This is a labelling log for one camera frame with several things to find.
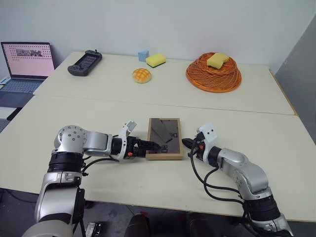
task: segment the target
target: gray wall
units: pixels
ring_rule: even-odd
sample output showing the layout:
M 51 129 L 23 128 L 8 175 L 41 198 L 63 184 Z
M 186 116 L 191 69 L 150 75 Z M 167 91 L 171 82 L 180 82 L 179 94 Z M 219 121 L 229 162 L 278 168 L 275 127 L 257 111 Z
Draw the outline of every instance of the gray wall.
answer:
M 276 79 L 316 143 L 316 17 L 276 73 Z

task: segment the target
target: white wall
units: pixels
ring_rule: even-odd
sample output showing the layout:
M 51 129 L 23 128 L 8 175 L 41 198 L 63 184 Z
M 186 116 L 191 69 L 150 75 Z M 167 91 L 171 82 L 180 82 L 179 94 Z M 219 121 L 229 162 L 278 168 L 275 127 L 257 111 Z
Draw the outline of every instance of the white wall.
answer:
M 221 51 L 277 71 L 315 15 L 315 0 L 0 0 L 1 41 L 72 51 L 195 59 Z M 0 78 L 8 74 L 2 51 Z

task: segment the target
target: white table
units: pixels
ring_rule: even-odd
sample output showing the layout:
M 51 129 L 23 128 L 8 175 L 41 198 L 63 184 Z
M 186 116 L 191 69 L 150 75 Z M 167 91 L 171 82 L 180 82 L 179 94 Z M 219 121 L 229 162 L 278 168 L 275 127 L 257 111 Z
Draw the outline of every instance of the white table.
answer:
M 180 118 L 182 136 L 212 122 L 219 147 L 245 153 L 261 166 L 287 219 L 316 220 L 316 146 L 297 116 L 145 105 L 79 98 L 34 96 L 0 135 L 0 187 L 38 193 L 48 169 L 53 140 L 65 125 L 117 134 L 129 119 L 138 125 L 131 135 L 146 139 L 149 118 Z M 196 161 L 204 176 L 212 169 Z M 135 159 L 99 163 L 83 178 L 88 200 L 241 215 L 239 204 L 206 195 L 187 157 L 181 161 Z M 234 187 L 216 172 L 209 182 Z M 214 194 L 236 198 L 234 193 Z
M 294 114 L 283 93 L 264 65 L 238 64 L 242 74 L 239 88 L 227 93 L 210 93 L 194 87 L 186 78 L 191 61 L 170 60 L 151 68 L 138 57 L 103 54 L 100 63 L 87 77 L 75 77 L 69 65 L 82 57 L 72 53 L 42 85 L 35 95 L 67 96 L 132 103 L 172 105 L 194 108 Z M 135 83 L 132 72 L 148 69 L 153 78 Z

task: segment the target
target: blue cube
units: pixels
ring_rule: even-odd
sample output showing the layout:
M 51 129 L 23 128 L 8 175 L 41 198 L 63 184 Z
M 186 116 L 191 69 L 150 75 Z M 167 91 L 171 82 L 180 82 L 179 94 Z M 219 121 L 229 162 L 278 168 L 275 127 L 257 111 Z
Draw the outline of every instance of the blue cube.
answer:
M 146 58 L 149 57 L 149 51 L 143 51 L 138 53 L 138 60 L 141 62 L 146 62 Z

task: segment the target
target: laptop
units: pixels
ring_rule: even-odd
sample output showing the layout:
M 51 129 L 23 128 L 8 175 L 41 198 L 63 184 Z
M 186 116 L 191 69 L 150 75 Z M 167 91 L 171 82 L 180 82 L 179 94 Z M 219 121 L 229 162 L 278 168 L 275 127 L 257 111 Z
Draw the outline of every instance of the laptop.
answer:
M 22 108 L 55 70 L 50 44 L 1 42 L 11 80 L 0 89 L 0 106 Z

